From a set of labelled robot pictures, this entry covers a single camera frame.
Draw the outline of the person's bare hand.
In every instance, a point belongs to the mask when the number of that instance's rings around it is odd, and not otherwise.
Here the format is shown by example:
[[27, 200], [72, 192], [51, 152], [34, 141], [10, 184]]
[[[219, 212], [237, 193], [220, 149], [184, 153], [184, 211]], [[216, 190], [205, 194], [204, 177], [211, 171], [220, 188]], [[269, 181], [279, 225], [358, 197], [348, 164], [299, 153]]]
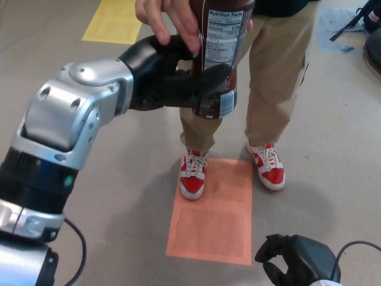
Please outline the person's bare hand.
[[139, 21], [151, 27], [158, 41], [167, 45], [170, 33], [162, 18], [162, 13], [166, 13], [190, 52], [199, 52], [198, 22], [189, 1], [139, 0], [135, 2], [135, 13]]

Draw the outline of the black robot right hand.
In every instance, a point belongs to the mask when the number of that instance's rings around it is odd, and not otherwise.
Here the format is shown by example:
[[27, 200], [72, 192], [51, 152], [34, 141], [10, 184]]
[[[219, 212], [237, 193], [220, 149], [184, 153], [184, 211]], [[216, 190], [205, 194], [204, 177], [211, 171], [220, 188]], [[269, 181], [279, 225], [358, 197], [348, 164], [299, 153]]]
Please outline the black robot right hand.
[[339, 285], [341, 270], [325, 244], [301, 235], [273, 234], [255, 255], [255, 261], [274, 285]]

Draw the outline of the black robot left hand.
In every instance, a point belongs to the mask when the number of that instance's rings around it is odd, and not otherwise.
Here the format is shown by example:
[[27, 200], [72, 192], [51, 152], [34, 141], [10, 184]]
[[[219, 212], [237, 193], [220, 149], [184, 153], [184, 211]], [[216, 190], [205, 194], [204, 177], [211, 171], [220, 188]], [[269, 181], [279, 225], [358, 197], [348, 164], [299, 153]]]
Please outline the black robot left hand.
[[232, 68], [218, 64], [199, 75], [178, 70], [181, 60], [193, 59], [179, 35], [170, 36], [167, 45], [148, 36], [129, 47], [119, 59], [133, 75], [133, 92], [129, 109], [151, 111], [162, 107], [196, 108], [226, 80]]

